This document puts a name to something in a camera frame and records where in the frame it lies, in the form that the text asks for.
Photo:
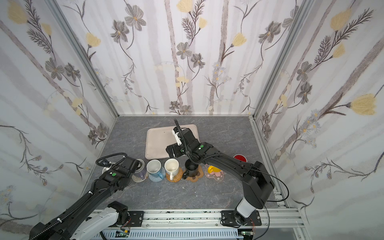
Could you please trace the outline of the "lavender mug white inside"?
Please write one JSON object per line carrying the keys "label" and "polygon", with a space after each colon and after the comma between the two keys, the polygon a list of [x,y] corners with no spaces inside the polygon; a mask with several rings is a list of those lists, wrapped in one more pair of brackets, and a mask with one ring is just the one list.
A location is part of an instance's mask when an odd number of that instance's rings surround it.
{"label": "lavender mug white inside", "polygon": [[143,179],[144,175],[147,173],[146,163],[142,159],[137,159],[137,161],[138,161],[138,166],[137,166],[137,169],[135,170],[134,175],[137,177],[141,177]]}

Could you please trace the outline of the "yellow mug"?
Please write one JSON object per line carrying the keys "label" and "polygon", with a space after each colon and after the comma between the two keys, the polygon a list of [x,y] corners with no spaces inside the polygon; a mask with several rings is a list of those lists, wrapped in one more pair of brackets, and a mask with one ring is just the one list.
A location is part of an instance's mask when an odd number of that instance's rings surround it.
{"label": "yellow mug", "polygon": [[208,169],[207,169],[207,172],[210,174],[210,175],[216,175],[216,174],[220,174],[221,170],[214,167],[214,166],[209,166]]}

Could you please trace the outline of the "pink flower coaster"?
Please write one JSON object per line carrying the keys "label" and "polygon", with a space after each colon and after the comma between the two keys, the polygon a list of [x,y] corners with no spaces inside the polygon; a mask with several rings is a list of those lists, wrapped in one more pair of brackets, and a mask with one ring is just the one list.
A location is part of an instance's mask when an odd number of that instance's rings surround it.
{"label": "pink flower coaster", "polygon": [[225,176],[225,172],[221,170],[220,174],[216,174],[216,175],[210,175],[208,172],[207,172],[207,169],[209,167],[209,165],[205,165],[206,167],[206,170],[205,170],[205,176],[209,179],[214,179],[215,181],[217,182],[221,182],[223,181],[224,179],[224,176]]}

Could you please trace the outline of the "brown paw-shaped coaster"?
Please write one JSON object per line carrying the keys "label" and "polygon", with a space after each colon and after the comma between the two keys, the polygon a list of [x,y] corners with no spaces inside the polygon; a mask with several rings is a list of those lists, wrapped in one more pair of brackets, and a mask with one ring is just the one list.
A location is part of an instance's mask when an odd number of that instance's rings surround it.
{"label": "brown paw-shaped coaster", "polygon": [[203,168],[202,168],[202,166],[199,166],[197,175],[195,177],[187,177],[186,180],[190,181],[192,183],[195,183],[199,179],[201,179],[203,176],[204,176]]}

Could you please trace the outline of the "blue-grey round knitted coaster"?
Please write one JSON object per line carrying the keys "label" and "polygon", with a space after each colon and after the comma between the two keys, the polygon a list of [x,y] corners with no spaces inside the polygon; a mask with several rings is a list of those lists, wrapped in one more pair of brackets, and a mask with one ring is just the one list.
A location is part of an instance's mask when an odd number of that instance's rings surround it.
{"label": "blue-grey round knitted coaster", "polygon": [[152,182],[160,182],[165,178],[165,176],[162,173],[155,173],[155,174],[149,174],[149,179]]}

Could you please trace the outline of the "white mug red inside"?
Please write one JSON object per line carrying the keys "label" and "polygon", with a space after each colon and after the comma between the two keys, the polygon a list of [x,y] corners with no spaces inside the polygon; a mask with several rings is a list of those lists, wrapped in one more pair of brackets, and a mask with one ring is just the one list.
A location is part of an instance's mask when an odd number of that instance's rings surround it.
{"label": "white mug red inside", "polygon": [[245,163],[248,162],[247,158],[245,156],[241,155],[241,154],[235,155],[234,158],[239,160],[239,161],[245,162]]}

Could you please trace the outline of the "white woven round coaster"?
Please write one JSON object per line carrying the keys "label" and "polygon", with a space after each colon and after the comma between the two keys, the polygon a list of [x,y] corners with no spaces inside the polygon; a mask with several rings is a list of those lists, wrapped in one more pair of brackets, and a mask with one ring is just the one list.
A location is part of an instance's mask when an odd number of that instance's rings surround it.
{"label": "white woven round coaster", "polygon": [[134,181],[135,183],[141,183],[143,181],[145,181],[147,178],[148,178],[148,174],[145,174],[144,175],[144,178],[142,179],[141,177],[137,177],[135,175],[132,176],[132,181]]}

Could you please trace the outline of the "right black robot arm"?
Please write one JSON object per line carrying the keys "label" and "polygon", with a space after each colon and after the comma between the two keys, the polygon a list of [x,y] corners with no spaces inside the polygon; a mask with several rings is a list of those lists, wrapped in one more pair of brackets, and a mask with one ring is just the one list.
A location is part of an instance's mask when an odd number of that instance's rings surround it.
{"label": "right black robot arm", "polygon": [[270,175],[261,162],[242,162],[219,151],[212,144],[200,143],[189,128],[181,128],[178,121],[172,132],[176,143],[166,148],[170,158],[187,156],[195,166],[207,164],[229,173],[242,182],[244,197],[229,217],[222,217],[226,227],[245,226],[256,209],[265,207],[273,193],[275,176]]}

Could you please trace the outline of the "white speckled mug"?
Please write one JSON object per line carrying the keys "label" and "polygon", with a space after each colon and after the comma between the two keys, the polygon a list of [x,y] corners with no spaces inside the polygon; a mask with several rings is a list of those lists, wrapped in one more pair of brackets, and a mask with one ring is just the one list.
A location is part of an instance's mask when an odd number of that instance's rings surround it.
{"label": "white speckled mug", "polygon": [[111,169],[111,167],[113,167],[115,165],[115,163],[112,163],[112,162],[109,162],[109,166],[105,166],[102,170],[102,174],[104,174],[105,172],[109,171]]}

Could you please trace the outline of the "black mug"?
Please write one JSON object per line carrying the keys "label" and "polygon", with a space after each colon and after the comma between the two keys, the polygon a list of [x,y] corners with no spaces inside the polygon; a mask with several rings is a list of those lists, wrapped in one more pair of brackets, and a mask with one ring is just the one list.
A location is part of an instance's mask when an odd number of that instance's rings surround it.
{"label": "black mug", "polygon": [[193,163],[191,160],[187,160],[185,162],[185,171],[183,173],[183,176],[182,176],[182,179],[187,179],[188,177],[195,177],[198,173],[198,168],[199,168],[199,165],[198,164],[195,164]]}

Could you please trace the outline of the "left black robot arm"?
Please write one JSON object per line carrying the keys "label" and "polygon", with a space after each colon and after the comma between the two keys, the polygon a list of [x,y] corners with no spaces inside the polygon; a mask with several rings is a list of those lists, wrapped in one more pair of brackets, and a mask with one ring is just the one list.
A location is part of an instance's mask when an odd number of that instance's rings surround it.
{"label": "left black robot arm", "polygon": [[36,224],[30,231],[30,240],[89,240],[105,228],[129,220],[127,207],[119,203],[103,210],[100,217],[86,219],[104,200],[131,183],[141,163],[126,153],[117,153],[97,159],[96,165],[107,169],[88,192],[47,224]]}

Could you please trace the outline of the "beige plastic tray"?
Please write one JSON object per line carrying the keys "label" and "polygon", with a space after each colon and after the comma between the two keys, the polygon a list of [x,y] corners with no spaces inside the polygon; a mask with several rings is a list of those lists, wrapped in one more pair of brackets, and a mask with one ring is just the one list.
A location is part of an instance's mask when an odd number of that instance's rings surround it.
{"label": "beige plastic tray", "polygon": [[145,158],[147,160],[169,159],[166,147],[175,144],[172,133],[176,126],[152,128],[147,131]]}

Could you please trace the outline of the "light blue mug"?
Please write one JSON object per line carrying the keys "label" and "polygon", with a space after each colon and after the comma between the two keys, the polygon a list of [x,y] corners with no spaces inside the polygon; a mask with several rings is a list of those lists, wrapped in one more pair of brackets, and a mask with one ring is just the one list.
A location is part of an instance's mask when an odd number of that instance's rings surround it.
{"label": "light blue mug", "polygon": [[147,172],[149,174],[162,173],[162,164],[159,160],[151,160],[147,163]]}

